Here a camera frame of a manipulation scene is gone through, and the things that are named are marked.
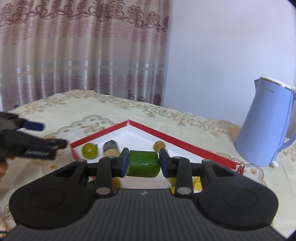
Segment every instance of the red box edge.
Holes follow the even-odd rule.
[[[147,133],[149,133],[149,134],[151,134],[153,136],[156,136],[156,137],[158,137],[158,138],[160,138],[160,139],[162,139],[162,140],[164,140],[166,142],[169,142],[169,143],[171,143],[171,144],[173,144],[175,146],[178,146],[178,147],[180,147],[180,148],[182,148],[182,149],[184,149],[186,151],[189,151],[189,152],[191,152],[191,153],[193,153],[195,155],[198,155],[198,156],[200,156],[200,157],[202,157],[204,159],[210,159],[210,160],[213,160],[213,161],[215,161],[217,163],[220,163],[221,165],[223,165],[223,166],[225,166],[225,167],[227,167],[229,169],[235,170],[236,166],[239,165],[239,163],[237,163],[237,162],[235,162],[233,160],[230,160],[230,159],[228,159],[226,157],[219,156],[219,155],[217,155],[217,154],[215,154],[215,153],[213,153],[211,151],[199,148],[199,147],[194,146],[192,144],[189,144],[189,143],[187,143],[185,141],[181,141],[181,140],[179,140],[179,139],[177,139],[175,137],[169,136],[169,135],[167,135],[165,133],[162,133],[162,132],[157,131],[155,129],[152,129],[150,127],[144,126],[144,125],[142,125],[142,124],[140,124],[138,122],[132,121],[132,120],[126,120],[126,121],[118,123],[118,124],[116,124],[114,126],[111,126],[111,127],[106,128],[106,129],[103,129],[101,131],[98,131],[98,132],[96,132],[96,133],[94,133],[92,135],[89,135],[87,137],[79,139],[79,140],[77,140],[75,142],[72,142],[70,144],[70,147],[71,147],[71,152],[72,152],[73,157],[75,159],[77,159],[77,160],[81,159],[80,156],[74,151],[75,147],[80,146],[80,145],[82,145],[84,143],[87,143],[87,142],[89,142],[89,141],[91,141],[93,139],[99,138],[99,137],[101,137],[103,135],[106,135],[106,134],[108,134],[110,132],[113,132],[115,130],[118,130],[120,128],[123,128],[123,127],[125,127],[127,125],[134,126],[134,127],[138,128],[140,130],[143,130],[144,132],[147,132]]]

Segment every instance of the jar lid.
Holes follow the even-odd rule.
[[[267,81],[269,81],[269,82],[272,82],[272,83],[274,83],[274,84],[276,84],[276,85],[279,85],[279,86],[281,86],[281,87],[283,87],[283,88],[286,88],[286,89],[288,89],[288,90],[291,90],[291,91],[295,91],[295,89],[296,89],[296,88],[293,87],[293,86],[287,85],[287,84],[285,84],[285,83],[283,83],[283,82],[281,82],[281,81],[279,81],[279,80],[273,79],[273,78],[260,77],[260,79],[262,79],[262,80],[267,80]]]
[[[107,141],[103,146],[103,151],[106,151],[110,148],[118,149],[116,141],[113,141],[113,140]]]

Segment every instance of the yellow candy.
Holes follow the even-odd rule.
[[[175,177],[169,177],[168,178],[168,182],[172,185],[172,186],[176,186],[176,178]]]
[[[112,178],[112,186],[113,186],[113,191],[116,191],[117,189],[120,188],[120,180],[118,177]]]
[[[175,194],[175,186],[170,188],[171,193],[174,195]]]
[[[193,188],[197,191],[202,191],[202,184],[200,182],[200,177],[197,177],[193,183]]]

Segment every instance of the brown nut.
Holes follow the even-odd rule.
[[[153,150],[159,153],[160,149],[165,149],[165,144],[162,141],[157,141],[154,143]]]

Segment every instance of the floral tablecloth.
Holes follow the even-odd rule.
[[[235,150],[234,140],[240,127],[229,121],[206,119],[94,91],[56,94],[21,106],[13,113],[46,124],[42,132],[26,132],[44,138],[65,138],[70,142],[131,119],[242,163],[245,176],[271,188],[279,199],[274,228],[286,237],[296,229],[296,144],[279,154],[279,167],[260,168],[249,164]],[[9,161],[9,169],[0,182],[0,229],[9,231],[15,227],[8,202],[16,189],[72,161],[68,148],[59,151],[55,161],[24,158]]]

